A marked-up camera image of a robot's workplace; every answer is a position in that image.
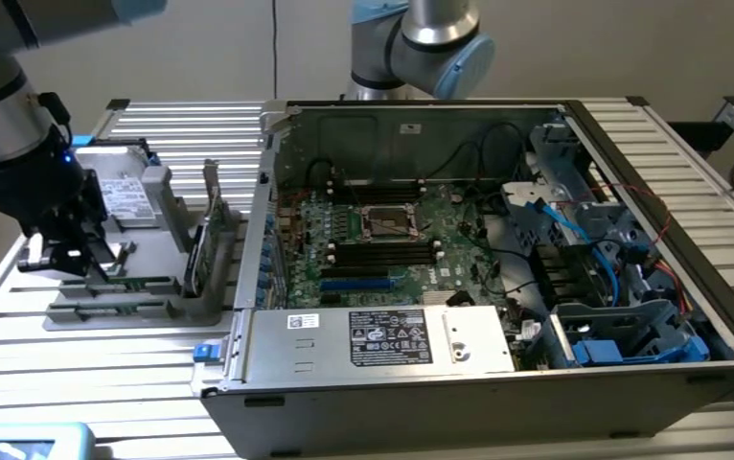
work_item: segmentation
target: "blue plastic tab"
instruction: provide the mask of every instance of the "blue plastic tab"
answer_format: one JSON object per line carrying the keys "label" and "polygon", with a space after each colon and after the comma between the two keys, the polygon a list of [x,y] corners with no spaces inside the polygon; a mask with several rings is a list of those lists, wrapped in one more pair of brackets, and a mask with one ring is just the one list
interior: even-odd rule
{"label": "blue plastic tab", "polygon": [[571,350],[580,366],[623,364],[623,356],[614,340],[580,340]]}
{"label": "blue plastic tab", "polygon": [[76,135],[72,138],[72,147],[85,147],[95,140],[93,136]]}
{"label": "blue plastic tab", "polygon": [[490,70],[495,57],[495,41],[478,34],[448,64],[432,96],[438,99],[466,99]]}
{"label": "blue plastic tab", "polygon": [[193,349],[193,362],[216,362],[219,361],[219,345],[209,343],[199,344]]}
{"label": "blue plastic tab", "polygon": [[370,22],[392,14],[404,12],[410,8],[407,0],[355,0],[352,2],[352,24]]}

